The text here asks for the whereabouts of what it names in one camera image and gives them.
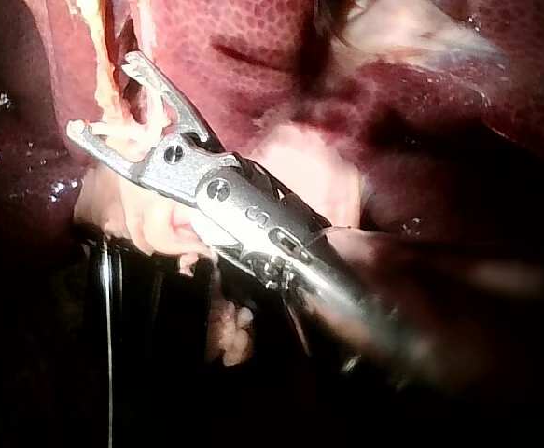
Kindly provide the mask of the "right arm instrument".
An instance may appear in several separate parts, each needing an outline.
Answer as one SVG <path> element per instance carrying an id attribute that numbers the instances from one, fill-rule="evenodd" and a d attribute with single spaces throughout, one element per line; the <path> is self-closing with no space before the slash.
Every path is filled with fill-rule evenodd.
<path id="1" fill-rule="evenodd" d="M 260 165 L 170 136 L 136 164 L 134 180 L 194 207 L 201 238 L 265 288 L 335 299 L 336 273 L 312 245 L 328 221 Z"/>

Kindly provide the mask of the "right arm instrument jaw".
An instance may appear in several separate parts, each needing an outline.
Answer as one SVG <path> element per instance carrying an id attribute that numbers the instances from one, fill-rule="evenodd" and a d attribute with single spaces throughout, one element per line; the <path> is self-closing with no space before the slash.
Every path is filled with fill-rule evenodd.
<path id="1" fill-rule="evenodd" d="M 203 144 L 210 141 L 210 127 L 195 105 L 142 51 L 130 51 L 125 54 L 123 72 L 154 92 L 174 110 L 177 133 L 196 136 Z"/>
<path id="2" fill-rule="evenodd" d="M 94 159 L 128 181 L 139 181 L 144 174 L 149 154 L 140 161 L 129 161 L 103 139 L 92 133 L 90 125 L 83 120 L 70 120 L 66 125 L 66 135 L 78 147 Z"/>

